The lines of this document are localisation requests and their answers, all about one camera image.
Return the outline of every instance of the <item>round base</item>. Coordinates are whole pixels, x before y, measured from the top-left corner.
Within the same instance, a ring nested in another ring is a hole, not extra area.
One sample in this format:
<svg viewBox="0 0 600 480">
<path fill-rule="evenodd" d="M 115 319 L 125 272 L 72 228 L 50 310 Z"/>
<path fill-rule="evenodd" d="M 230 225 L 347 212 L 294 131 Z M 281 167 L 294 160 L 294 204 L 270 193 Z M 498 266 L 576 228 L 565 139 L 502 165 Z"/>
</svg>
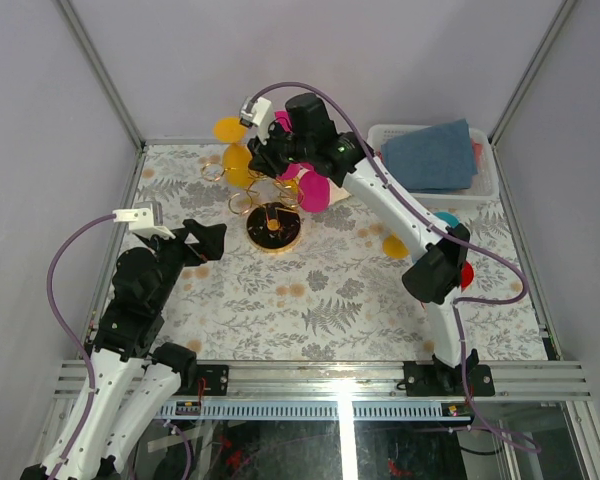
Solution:
<svg viewBox="0 0 600 480">
<path fill-rule="evenodd" d="M 247 218 L 247 235 L 257 248 L 281 253 L 300 238 L 300 216 L 280 202 L 265 203 Z"/>
</svg>

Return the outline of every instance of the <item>yellow disc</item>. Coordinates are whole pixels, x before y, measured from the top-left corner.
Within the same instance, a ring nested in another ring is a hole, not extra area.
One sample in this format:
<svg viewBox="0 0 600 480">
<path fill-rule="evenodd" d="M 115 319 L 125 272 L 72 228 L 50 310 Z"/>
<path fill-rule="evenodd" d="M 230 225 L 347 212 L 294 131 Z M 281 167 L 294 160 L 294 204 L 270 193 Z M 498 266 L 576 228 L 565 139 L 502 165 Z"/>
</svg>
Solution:
<svg viewBox="0 0 600 480">
<path fill-rule="evenodd" d="M 222 143 L 237 143 L 246 133 L 247 128 L 240 125 L 238 117 L 225 117 L 213 127 L 213 135 Z"/>
<path fill-rule="evenodd" d="M 389 235 L 382 242 L 382 250 L 391 258 L 401 260 L 409 255 L 409 250 L 404 246 L 404 243 L 395 235 Z"/>
<path fill-rule="evenodd" d="M 249 169 L 228 169 L 225 174 L 229 185 L 247 189 L 253 183 L 254 177 Z"/>
<path fill-rule="evenodd" d="M 222 166 L 224 168 L 240 168 L 246 170 L 249 168 L 251 153 L 244 145 L 232 143 L 222 155 Z"/>
<path fill-rule="evenodd" d="M 295 179 L 291 179 L 291 180 L 283 180 L 282 184 L 290 187 L 288 190 L 291 191 L 294 194 L 298 193 L 298 182 L 295 181 Z"/>
<path fill-rule="evenodd" d="M 267 228 L 272 232 L 280 230 L 280 221 L 276 218 L 270 218 L 267 220 Z"/>
</svg>

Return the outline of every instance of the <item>yellow plate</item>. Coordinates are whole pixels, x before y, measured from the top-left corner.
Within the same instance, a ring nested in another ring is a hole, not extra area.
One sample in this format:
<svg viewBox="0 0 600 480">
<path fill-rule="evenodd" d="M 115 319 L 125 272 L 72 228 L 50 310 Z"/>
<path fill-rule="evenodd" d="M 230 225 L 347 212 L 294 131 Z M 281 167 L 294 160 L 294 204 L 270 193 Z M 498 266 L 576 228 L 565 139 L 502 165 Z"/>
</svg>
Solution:
<svg viewBox="0 0 600 480">
<path fill-rule="evenodd" d="M 251 161 L 251 152 L 244 145 L 229 145 L 222 155 L 222 166 L 226 169 L 240 168 L 246 170 Z"/>
<path fill-rule="evenodd" d="M 225 117 L 213 127 L 213 135 L 222 143 L 238 143 L 246 133 L 247 128 L 240 125 L 238 117 Z"/>
<path fill-rule="evenodd" d="M 398 260 L 409 255 L 407 247 L 405 247 L 404 243 L 402 243 L 395 235 L 389 235 L 385 238 L 384 242 L 382 242 L 382 250 L 384 250 L 385 255 L 388 257 L 396 258 Z"/>
</svg>

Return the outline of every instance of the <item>white plastic basket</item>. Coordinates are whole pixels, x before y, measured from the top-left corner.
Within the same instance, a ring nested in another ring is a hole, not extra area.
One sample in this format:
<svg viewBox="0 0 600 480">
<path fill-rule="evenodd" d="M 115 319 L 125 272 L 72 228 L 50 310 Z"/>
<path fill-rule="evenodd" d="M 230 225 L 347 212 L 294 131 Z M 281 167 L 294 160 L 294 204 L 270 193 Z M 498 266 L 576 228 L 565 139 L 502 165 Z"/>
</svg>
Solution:
<svg viewBox="0 0 600 480">
<path fill-rule="evenodd" d="M 375 152 L 390 138 L 427 128 L 427 125 L 374 125 L 369 129 L 367 143 Z M 474 142 L 482 145 L 482 155 L 478 159 L 478 173 L 473 176 L 471 188 L 450 193 L 413 193 L 423 205 L 433 208 L 473 207 L 480 203 L 497 200 L 500 194 L 498 172 L 491 145 L 484 132 L 469 128 Z"/>
</svg>

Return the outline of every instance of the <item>wire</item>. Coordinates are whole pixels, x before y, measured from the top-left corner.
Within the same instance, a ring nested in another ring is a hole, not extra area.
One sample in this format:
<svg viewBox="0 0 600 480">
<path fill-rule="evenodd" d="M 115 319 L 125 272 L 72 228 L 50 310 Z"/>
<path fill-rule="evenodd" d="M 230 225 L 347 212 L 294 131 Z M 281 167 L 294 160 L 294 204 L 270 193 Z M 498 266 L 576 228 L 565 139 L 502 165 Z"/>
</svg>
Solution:
<svg viewBox="0 0 600 480">
<path fill-rule="evenodd" d="M 189 474 L 191 473 L 191 465 L 193 464 L 193 451 L 191 450 L 191 445 L 189 444 L 189 438 L 185 435 L 185 433 L 182 430 L 176 427 L 173 423 L 166 422 L 164 426 L 172 428 L 174 432 L 180 435 L 182 443 L 184 443 L 184 449 L 187 452 L 187 465 L 185 466 L 184 474 L 182 475 L 182 480 L 187 480 L 189 478 Z"/>
<path fill-rule="evenodd" d="M 491 457 L 493 455 L 498 455 L 499 453 L 501 453 L 502 450 L 504 450 L 504 445 L 500 445 L 495 450 L 490 450 L 488 452 L 480 452 L 478 450 L 471 450 L 470 448 L 463 447 L 462 445 L 460 445 L 460 450 L 462 450 L 463 452 L 470 453 L 471 455 L 479 455 L 481 457 Z"/>
<path fill-rule="evenodd" d="M 131 458 L 127 459 L 127 468 L 129 469 L 129 480 L 137 480 L 136 471 L 133 469 L 133 462 L 131 462 Z"/>
<path fill-rule="evenodd" d="M 207 389 L 207 379 L 202 377 L 198 379 L 198 408 L 202 415 L 202 399 L 204 398 L 204 391 Z"/>
<path fill-rule="evenodd" d="M 58 472 L 62 468 L 64 460 L 67 458 L 67 455 L 69 454 L 69 452 L 71 452 L 71 449 L 75 445 L 76 440 L 78 439 L 78 436 L 80 435 L 80 433 L 82 432 L 82 429 L 84 428 L 85 424 L 87 423 L 87 419 L 89 418 L 89 414 L 91 413 L 91 409 L 93 407 L 93 401 L 94 401 L 94 397 L 95 397 L 95 388 L 96 388 L 96 375 L 95 375 L 95 371 L 93 369 L 93 364 L 91 363 L 91 359 L 89 358 L 89 355 L 87 354 L 86 350 L 84 349 L 82 342 L 80 342 L 80 340 L 78 340 L 78 337 L 76 336 L 76 334 L 73 332 L 73 330 L 71 330 L 71 327 L 69 327 L 69 325 L 67 324 L 65 319 L 62 317 L 62 314 L 60 313 L 60 310 L 58 309 L 58 305 L 56 304 L 56 299 L 53 294 L 53 275 L 55 274 L 56 266 L 58 265 L 58 261 L 60 260 L 60 257 L 62 257 L 65 250 L 67 248 L 69 248 L 69 245 L 71 245 L 76 240 L 76 238 L 78 238 L 84 232 L 89 230 L 91 227 L 94 227 L 100 223 L 104 223 L 108 220 L 113 220 L 114 218 L 116 218 L 116 216 L 114 214 L 105 215 L 103 217 L 96 218 L 95 220 L 87 223 L 85 226 L 76 230 L 73 233 L 73 235 L 71 235 L 62 244 L 62 246 L 58 249 L 56 254 L 53 256 L 53 259 L 51 260 L 51 264 L 49 265 L 49 271 L 47 272 L 47 299 L 49 300 L 49 306 L 51 307 L 53 316 L 56 317 L 58 324 L 60 324 L 60 327 L 62 327 L 64 332 L 67 334 L 67 336 L 71 340 L 71 343 L 73 343 L 73 345 L 78 349 L 78 353 L 82 356 L 82 360 L 84 361 L 84 364 L 87 367 L 87 377 L 88 377 L 88 382 L 89 382 L 88 383 L 89 384 L 89 393 L 87 394 L 87 402 L 85 404 L 84 411 L 82 412 L 82 416 L 80 417 L 80 420 L 78 421 L 78 424 L 76 425 L 76 429 L 74 430 L 73 434 L 71 435 L 71 437 L 69 437 L 69 441 L 65 445 L 64 450 L 62 450 L 62 453 L 60 454 L 60 461 L 55 465 L 55 467 L 53 467 L 53 470 L 51 470 L 51 474 L 49 475 L 48 480 L 55 480 L 56 475 L 58 475 Z"/>
<path fill-rule="evenodd" d="M 403 425 L 401 425 L 399 427 L 373 428 L 373 429 L 369 429 L 369 430 L 366 430 L 366 431 L 363 431 L 360 433 L 361 434 L 367 434 L 367 433 L 373 434 L 373 433 L 379 433 L 379 432 L 387 432 L 390 430 L 401 430 L 403 428 L 404 428 Z M 479 431 L 483 431 L 483 432 L 493 433 L 490 429 L 488 429 L 484 425 L 478 425 L 478 426 L 467 425 L 464 427 L 414 428 L 412 431 L 418 432 L 418 433 L 454 433 L 454 432 L 464 432 L 464 431 L 471 431 L 471 430 L 479 430 Z M 296 438 L 296 439 L 288 440 L 285 442 L 274 443 L 272 445 L 269 445 L 268 447 L 261 448 L 260 450 L 257 450 L 254 453 L 252 453 L 249 457 L 246 458 L 246 460 L 244 462 L 242 462 L 242 464 L 240 464 L 238 469 L 235 472 L 233 472 L 233 475 L 231 475 L 230 480 L 235 480 L 236 478 L 238 478 L 238 474 L 242 471 L 242 469 L 244 467 L 246 467 L 247 465 L 251 464 L 251 462 L 256 457 L 259 457 L 263 453 L 271 452 L 280 447 L 284 447 L 284 446 L 288 446 L 288 445 L 292 445 L 292 444 L 296 444 L 296 443 L 300 443 L 300 442 L 305 442 L 307 440 L 313 440 L 316 438 L 324 438 L 324 437 L 333 437 L 335 435 L 337 435 L 337 433 L 322 433 L 320 435 L 311 435 L 308 437 Z M 533 442 L 533 440 L 531 438 L 527 437 L 526 435 L 523 435 L 521 433 L 519 435 L 521 437 L 523 437 L 525 440 L 527 440 L 528 442 Z"/>
<path fill-rule="evenodd" d="M 206 478 L 211 475 L 211 472 L 213 471 L 213 467 L 216 466 L 216 463 L 218 463 L 218 460 L 220 459 L 220 455 L 222 454 L 222 451 L 224 450 L 224 445 L 220 444 L 220 448 L 218 449 L 218 453 L 216 453 L 215 458 L 213 459 L 213 461 L 211 462 L 211 464 L 209 464 L 209 469 L 207 470 L 207 473 L 204 474 L 204 477 L 202 477 L 202 480 L 206 480 Z"/>
<path fill-rule="evenodd" d="M 477 409 L 476 404 L 473 401 L 472 395 L 469 392 L 469 386 L 467 383 L 466 339 L 465 339 L 464 329 L 462 328 L 462 319 L 460 318 L 460 313 L 458 312 L 458 308 L 457 308 L 457 305 L 459 303 L 482 303 L 482 304 L 486 304 L 486 305 L 510 305 L 512 303 L 516 303 L 516 302 L 522 300 L 529 292 L 529 281 L 527 280 L 525 275 L 513 262 L 510 262 L 509 260 L 501 257 L 500 255 L 498 255 L 496 253 L 490 252 L 489 250 L 487 250 L 485 248 L 479 247 L 479 246 L 474 245 L 469 242 L 465 242 L 464 240 L 460 240 L 459 238 L 456 238 L 453 235 L 450 235 L 449 233 L 445 232 L 444 230 L 436 227 L 435 225 L 433 225 L 433 223 L 431 221 L 427 220 L 426 216 L 422 215 L 413 205 L 411 205 L 407 201 L 407 199 L 404 198 L 400 194 L 400 192 L 396 189 L 396 187 L 389 182 L 388 177 L 384 174 L 384 172 L 382 171 L 382 168 L 376 163 L 373 153 L 371 152 L 371 150 L 369 150 L 369 147 L 367 146 L 364 138 L 362 138 L 360 131 L 354 125 L 351 118 L 344 112 L 344 110 L 342 110 L 342 108 L 331 97 L 329 97 L 327 94 L 325 94 L 321 90 L 319 90 L 315 87 L 312 87 L 311 85 L 307 85 L 306 83 L 302 83 L 302 82 L 275 83 L 275 84 L 269 85 L 268 87 L 265 87 L 262 90 L 260 90 L 259 92 L 257 92 L 251 98 L 249 105 L 252 106 L 253 104 L 255 104 L 255 101 L 258 98 L 260 98 L 262 95 L 264 95 L 272 90 L 276 90 L 278 88 L 284 88 L 284 87 L 297 87 L 297 88 L 302 88 L 302 89 L 308 90 L 310 92 L 315 93 L 316 95 L 319 95 L 327 103 L 329 103 L 338 112 L 338 114 L 342 117 L 342 119 L 347 123 L 347 125 L 349 126 L 349 128 L 351 129 L 353 134 L 355 135 L 356 140 L 362 147 L 362 150 L 364 151 L 365 156 L 369 160 L 371 167 L 376 172 L 376 176 L 380 179 L 380 181 L 383 183 L 383 185 L 393 194 L 394 198 L 403 207 L 405 207 L 414 217 L 416 217 L 423 225 L 427 226 L 427 228 L 429 228 L 431 231 L 440 235 L 442 238 L 445 238 L 446 240 L 449 240 L 449 241 L 456 243 L 462 247 L 465 247 L 469 250 L 473 250 L 473 251 L 480 253 L 482 255 L 485 255 L 493 260 L 496 260 L 497 262 L 501 263 L 502 265 L 504 265 L 505 267 L 510 269 L 513 273 L 515 273 L 518 276 L 518 278 L 520 279 L 520 282 L 522 283 L 522 290 L 515 297 L 508 298 L 508 299 L 458 297 L 453 301 L 452 307 L 453 307 L 453 313 L 454 313 L 454 316 L 456 319 L 456 324 L 458 327 L 458 334 L 460 336 L 460 352 L 461 352 L 460 353 L 460 355 L 461 355 L 460 361 L 461 361 L 461 371 L 462 371 L 462 384 L 464 387 L 465 395 L 467 397 L 467 401 L 471 405 L 471 408 L 473 408 L 474 413 L 476 414 L 476 417 L 478 417 L 484 423 L 485 428 L 487 428 L 491 433 L 493 433 L 493 435 L 498 437 L 503 442 L 505 442 L 505 443 L 511 445 L 512 447 L 514 447 L 518 450 L 521 450 L 523 452 L 540 453 L 542 451 L 542 449 L 534 440 L 532 440 L 529 437 L 522 435 L 522 434 L 518 435 L 517 432 L 512 432 L 512 431 L 509 431 L 506 429 L 500 429 L 500 428 L 491 426 L 485 420 L 484 416 Z M 527 447 L 526 445 L 515 443 L 513 440 L 507 438 L 505 435 L 510 435 L 511 437 L 522 435 L 522 437 L 524 437 L 527 441 L 529 441 L 533 445 L 533 447 Z"/>
</svg>

